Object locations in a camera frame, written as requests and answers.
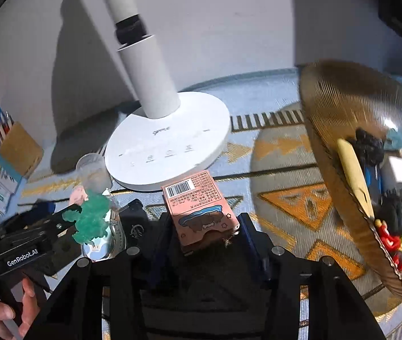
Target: plastic cup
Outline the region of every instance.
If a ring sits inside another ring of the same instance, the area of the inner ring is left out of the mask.
[[[85,154],[78,160],[75,170],[86,191],[91,190],[101,194],[105,189],[111,189],[113,186],[110,174],[105,166],[105,159],[98,153]]]

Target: gold bowl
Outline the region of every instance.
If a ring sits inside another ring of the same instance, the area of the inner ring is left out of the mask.
[[[384,138],[402,129],[402,85],[374,69],[344,61],[322,61],[302,69],[300,97],[305,125],[325,185],[367,264],[402,300],[402,276],[346,181],[336,151],[338,138],[361,127]]]

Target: white cube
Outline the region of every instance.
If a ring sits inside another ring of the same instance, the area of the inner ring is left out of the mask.
[[[396,188],[402,189],[402,159],[388,156],[381,167],[383,191]]]

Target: silver bolt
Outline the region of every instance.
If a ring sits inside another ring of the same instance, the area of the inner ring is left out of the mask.
[[[334,265],[335,264],[335,260],[331,256],[322,257],[322,262],[324,262],[326,265]]]
[[[137,246],[131,246],[126,252],[129,256],[136,256],[140,252],[140,249]]]
[[[275,247],[272,248],[272,253],[277,256],[282,256],[284,254],[284,248],[280,247],[279,245],[276,245]]]
[[[80,259],[77,261],[77,266],[78,266],[78,267],[86,267],[88,264],[89,264],[89,260],[88,260],[87,258],[85,258],[85,257],[80,258]]]

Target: wall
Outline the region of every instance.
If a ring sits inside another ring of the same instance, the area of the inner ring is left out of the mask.
[[[354,60],[402,74],[402,39],[376,0],[137,0],[176,87]],[[132,95],[102,0],[8,0],[0,9],[0,102],[43,144]]]

